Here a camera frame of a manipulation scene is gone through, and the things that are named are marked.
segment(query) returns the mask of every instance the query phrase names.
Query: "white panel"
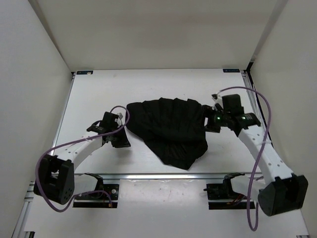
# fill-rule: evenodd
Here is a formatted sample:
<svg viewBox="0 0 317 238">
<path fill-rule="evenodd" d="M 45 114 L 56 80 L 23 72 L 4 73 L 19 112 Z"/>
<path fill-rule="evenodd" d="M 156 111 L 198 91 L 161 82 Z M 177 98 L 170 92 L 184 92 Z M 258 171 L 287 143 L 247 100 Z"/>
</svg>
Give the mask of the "white panel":
<svg viewBox="0 0 317 238">
<path fill-rule="evenodd" d="M 316 0 L 290 0 L 252 68 L 256 88 L 271 102 L 275 148 L 309 181 L 302 211 L 311 235 L 317 235 L 316 9 Z"/>
<path fill-rule="evenodd" d="M 276 0 L 38 2 L 62 56 L 76 71 L 245 69 Z"/>
<path fill-rule="evenodd" d="M 71 74 L 25 0 L 0 1 L 0 234 L 11 237 Z"/>
<path fill-rule="evenodd" d="M 253 232 L 245 210 L 209 210 L 204 188 L 204 180 L 121 180 L 118 208 L 69 208 L 63 214 L 35 196 L 25 230 L 35 231 L 35 238 L 295 238 L 308 234 L 299 210 L 273 217 L 260 211 L 259 228 Z"/>
<path fill-rule="evenodd" d="M 230 86 L 244 86 L 240 73 L 222 69 L 97 70 L 76 75 L 57 144 L 79 139 L 105 111 L 116 105 L 165 98 L 194 99 L 213 105 L 211 94 Z M 246 112 L 252 112 L 246 90 L 239 93 Z M 106 144 L 76 170 L 77 173 L 230 173 L 250 172 L 254 159 L 228 128 L 206 133 L 208 151 L 188 171 L 164 165 L 142 140 L 127 131 L 131 148 L 114 149 Z"/>
</svg>

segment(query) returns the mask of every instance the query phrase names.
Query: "crumpled black garment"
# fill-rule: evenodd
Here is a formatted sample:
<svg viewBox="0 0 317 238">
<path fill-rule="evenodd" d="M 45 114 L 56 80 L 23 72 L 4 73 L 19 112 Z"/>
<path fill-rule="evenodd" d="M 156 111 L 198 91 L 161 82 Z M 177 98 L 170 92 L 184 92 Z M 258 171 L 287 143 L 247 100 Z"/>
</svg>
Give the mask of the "crumpled black garment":
<svg viewBox="0 0 317 238">
<path fill-rule="evenodd" d="M 131 103 L 127 109 L 127 128 L 164 164 L 187 170 L 207 151 L 202 105 L 197 101 L 160 98 Z"/>
</svg>

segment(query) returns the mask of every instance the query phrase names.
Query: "white wall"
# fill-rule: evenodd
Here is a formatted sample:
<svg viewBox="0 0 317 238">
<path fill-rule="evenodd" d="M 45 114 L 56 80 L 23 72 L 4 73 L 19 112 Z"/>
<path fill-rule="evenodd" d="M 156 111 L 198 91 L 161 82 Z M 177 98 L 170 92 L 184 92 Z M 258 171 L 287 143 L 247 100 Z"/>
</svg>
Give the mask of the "white wall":
<svg viewBox="0 0 317 238">
<path fill-rule="evenodd" d="M 245 69 L 276 3 L 276 0 L 30 1 L 38 1 L 46 17 L 43 23 L 47 23 L 72 71 Z"/>
<path fill-rule="evenodd" d="M 0 1 L 0 237 L 11 237 L 71 73 L 25 0 Z"/>
<path fill-rule="evenodd" d="M 290 0 L 252 67 L 256 88 L 269 99 L 274 145 L 305 174 L 303 215 L 317 236 L 317 1 Z"/>
</svg>

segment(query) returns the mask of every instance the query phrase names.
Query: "wire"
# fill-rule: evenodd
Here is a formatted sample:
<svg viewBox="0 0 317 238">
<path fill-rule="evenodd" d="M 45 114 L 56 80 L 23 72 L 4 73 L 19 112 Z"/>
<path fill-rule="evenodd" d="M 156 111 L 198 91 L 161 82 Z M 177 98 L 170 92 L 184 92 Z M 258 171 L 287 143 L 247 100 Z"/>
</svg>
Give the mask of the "wire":
<svg viewBox="0 0 317 238">
<path fill-rule="evenodd" d="M 39 168 L 40 168 L 40 164 L 41 164 L 41 161 L 42 159 L 44 158 L 44 156 L 46 156 L 49 152 L 51 152 L 52 150 L 56 150 L 56 149 L 59 149 L 61 147 L 64 147 L 64 146 L 67 146 L 67 145 L 72 145 L 72 144 L 77 144 L 77 143 L 80 143 L 80 142 L 83 142 L 83 141 L 86 141 L 86 140 L 93 140 L 95 138 L 98 138 L 98 137 L 102 137 L 102 136 L 108 136 L 108 135 L 113 135 L 119 131 L 121 131 L 129 122 L 130 120 L 130 113 L 129 111 L 123 107 L 123 106 L 115 106 L 111 109 L 110 112 L 112 112 L 114 109 L 116 108 L 123 108 L 125 109 L 126 113 L 127 113 L 127 120 L 125 121 L 125 124 L 123 124 L 119 129 L 115 130 L 115 131 L 112 131 L 112 132 L 108 132 L 108 133 L 104 133 L 104 134 L 100 134 L 100 135 L 94 135 L 94 136 L 90 136 L 90 137 L 86 137 L 86 138 L 83 138 L 83 139 L 79 139 L 79 140 L 74 140 L 74 141 L 71 141 L 71 142 L 67 142 L 67 143 L 64 143 L 64 144 L 61 144 L 61 145 L 58 145 L 58 146 L 55 146 L 47 151 L 45 151 L 43 153 L 43 155 L 40 156 L 38 162 L 36 163 L 36 167 L 35 167 L 35 181 L 36 181 L 36 184 L 38 186 L 38 189 L 39 189 L 39 192 L 41 194 L 41 196 L 43 197 L 43 199 L 46 201 L 46 203 L 56 212 L 64 212 L 68 209 L 68 207 L 70 206 L 72 200 L 76 197 L 76 196 L 80 196 L 80 195 L 88 195 L 88 194 L 92 194 L 92 193 L 98 193 L 98 192 L 102 192 L 103 194 L 105 194 L 108 199 L 109 199 L 109 203 L 112 207 L 112 200 L 111 200 L 111 197 L 110 195 L 106 192 L 106 191 L 103 191 L 103 190 L 98 190 L 98 191 L 89 191 L 89 192 L 83 192 L 83 193 L 79 193 L 79 194 L 75 194 L 71 197 L 70 201 L 68 202 L 68 204 L 63 208 L 63 209 L 58 209 L 56 208 L 52 203 L 51 201 L 48 199 L 48 197 L 46 196 L 46 194 L 44 193 L 44 190 L 42 188 L 42 185 L 40 183 L 40 176 L 39 176 Z"/>
<path fill-rule="evenodd" d="M 262 142 L 262 146 L 260 148 L 260 151 L 258 153 L 258 156 L 256 158 L 256 161 L 254 163 L 254 166 L 253 166 L 253 169 L 252 169 L 252 172 L 251 172 L 251 176 L 250 176 L 250 182 L 249 182 L 249 186 L 248 186 L 248 196 L 247 196 L 247 218 L 248 218 L 248 223 L 249 223 L 249 227 L 252 231 L 256 231 L 257 228 L 258 228 L 258 225 L 259 225 L 259 204 L 257 203 L 256 205 L 256 222 L 255 222 L 255 225 L 253 227 L 252 225 L 252 222 L 251 222 L 251 204 L 250 204 L 250 199 L 251 199 L 251 189 L 252 189 L 252 184 L 253 184 L 253 179 L 254 179 L 254 176 L 256 174 L 256 170 L 257 170 L 257 167 L 258 167 L 258 164 L 260 162 L 260 159 L 261 159 L 261 156 L 262 156 L 262 153 L 263 153 L 263 150 L 264 150 L 264 147 L 266 145 L 266 139 L 267 139 L 267 135 L 268 135 L 268 130 L 269 130 L 269 127 L 271 125 L 271 120 L 272 120 L 272 111 L 271 111 L 271 107 L 268 103 L 268 100 L 265 98 L 265 96 L 258 92 L 257 90 L 255 89 L 252 89 L 252 88 L 247 88 L 247 87 L 243 87 L 243 86 L 234 86 L 234 87 L 229 87 L 229 88 L 225 88 L 225 89 L 222 89 L 220 90 L 217 94 L 219 93 L 222 93 L 224 91 L 227 91 L 227 90 L 230 90 L 230 89 L 246 89 L 246 90 L 249 90 L 249 91 L 252 91 L 252 92 L 255 92 L 257 95 L 259 95 L 266 103 L 266 106 L 267 106 L 267 110 L 268 110 L 268 119 L 267 119 L 267 125 L 266 125 L 266 129 L 265 129 L 265 132 L 264 132 L 264 136 L 263 136 L 263 142 Z"/>
</svg>

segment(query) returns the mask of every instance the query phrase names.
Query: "black fabric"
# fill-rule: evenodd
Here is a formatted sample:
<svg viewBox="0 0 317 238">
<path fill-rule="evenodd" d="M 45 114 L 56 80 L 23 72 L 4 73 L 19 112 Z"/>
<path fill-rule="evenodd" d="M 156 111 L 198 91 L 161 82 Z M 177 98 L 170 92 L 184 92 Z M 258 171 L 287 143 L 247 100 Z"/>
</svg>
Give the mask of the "black fabric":
<svg viewBox="0 0 317 238">
<path fill-rule="evenodd" d="M 184 170 L 208 148 L 202 105 L 195 100 L 166 99 L 127 105 L 127 128 L 166 165 Z"/>
</svg>

